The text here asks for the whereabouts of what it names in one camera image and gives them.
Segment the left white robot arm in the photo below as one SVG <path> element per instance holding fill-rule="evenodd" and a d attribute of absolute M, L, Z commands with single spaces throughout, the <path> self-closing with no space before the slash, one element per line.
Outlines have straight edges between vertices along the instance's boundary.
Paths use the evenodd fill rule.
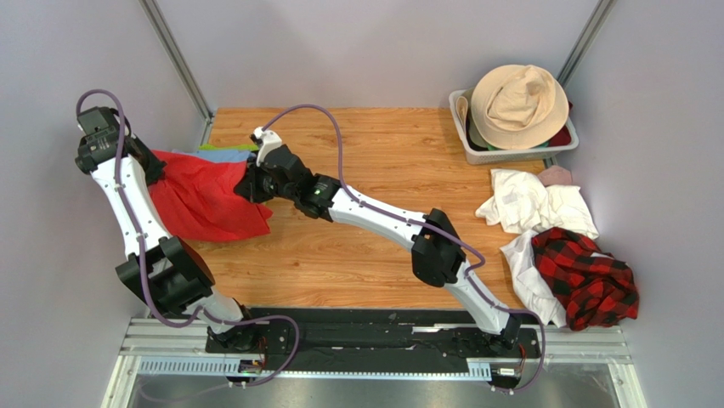
<path fill-rule="evenodd" d="M 250 317 L 246 309 L 215 289 L 201 256 L 167 230 L 151 200 L 149 187 L 162 177 L 165 162 L 116 108 L 79 108 L 76 119 L 84 133 L 76 165 L 102 189 L 123 235 L 126 260 L 116 267 L 119 280 L 167 326 L 200 319 L 216 343 L 248 341 L 252 334 L 241 325 Z"/>

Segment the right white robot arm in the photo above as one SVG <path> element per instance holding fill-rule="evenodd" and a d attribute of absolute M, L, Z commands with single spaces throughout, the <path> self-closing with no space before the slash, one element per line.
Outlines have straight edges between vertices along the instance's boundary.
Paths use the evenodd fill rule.
<path fill-rule="evenodd" d="M 252 203 L 283 198 L 309 218 L 356 226 L 399 244 L 411 255 L 413 275 L 450 292 L 491 336 L 493 347 L 512 349 L 517 343 L 520 320 L 477 277 L 469 248 L 444 212 L 406 211 L 374 200 L 341 178 L 313 173 L 286 145 L 260 150 L 234 192 Z"/>

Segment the red t-shirt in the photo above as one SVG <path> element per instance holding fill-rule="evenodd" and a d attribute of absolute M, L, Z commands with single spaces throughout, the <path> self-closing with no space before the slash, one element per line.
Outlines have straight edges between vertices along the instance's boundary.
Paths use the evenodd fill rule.
<path fill-rule="evenodd" d="M 171 235 L 184 240 L 229 242 L 270 233 L 273 212 L 234 192 L 246 175 L 244 162 L 212 162 L 157 150 L 166 163 L 149 187 L 156 211 Z"/>

